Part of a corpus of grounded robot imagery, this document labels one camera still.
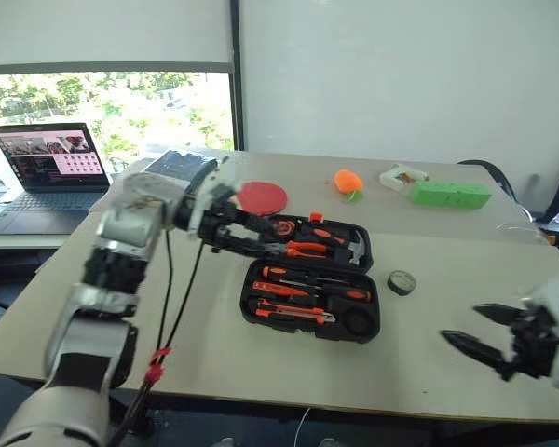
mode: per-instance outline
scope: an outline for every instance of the laptop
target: laptop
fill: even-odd
[[[84,123],[0,126],[0,149],[24,189],[0,235],[70,235],[110,186]]]

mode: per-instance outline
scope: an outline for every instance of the red disc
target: red disc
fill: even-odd
[[[258,216],[280,212],[288,204],[288,195],[279,186],[268,182],[248,182],[237,194],[240,207]]]

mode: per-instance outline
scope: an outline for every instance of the laptop screen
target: laptop screen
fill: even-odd
[[[25,189],[109,185],[83,123],[1,126],[0,149]]]

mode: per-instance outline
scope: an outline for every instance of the white table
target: white table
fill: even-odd
[[[382,330],[370,343],[358,345],[247,323],[239,312],[239,291],[252,260],[205,251],[156,392],[356,412],[559,421],[559,390],[522,375],[506,384],[439,335],[441,329],[460,329],[509,347],[507,330],[471,306],[517,305],[518,288],[559,273],[559,252],[542,243],[483,169],[414,164],[436,180],[481,182],[493,190],[482,210],[437,210],[412,206],[376,184],[376,174],[389,162],[232,156],[237,175],[248,172],[245,180],[268,180],[287,190],[286,213],[322,210],[328,219],[370,230],[375,265],[368,275],[379,289]],[[325,184],[340,168],[362,176],[363,202],[344,203]],[[43,378],[49,335],[70,284],[80,278],[98,220],[98,213],[90,214],[0,321],[0,374]],[[519,229],[497,229],[502,223]],[[182,232],[173,232],[176,277],[169,322],[180,306],[197,247]],[[389,291],[385,281],[394,269],[416,277],[413,294],[399,297]],[[147,273],[134,318],[140,328],[137,353],[124,385],[132,389],[142,381],[157,337],[167,275],[163,244]]]

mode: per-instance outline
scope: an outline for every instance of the green sponge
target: green sponge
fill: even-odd
[[[492,194],[483,184],[425,180],[415,182],[408,196],[414,203],[422,205],[479,209]]]

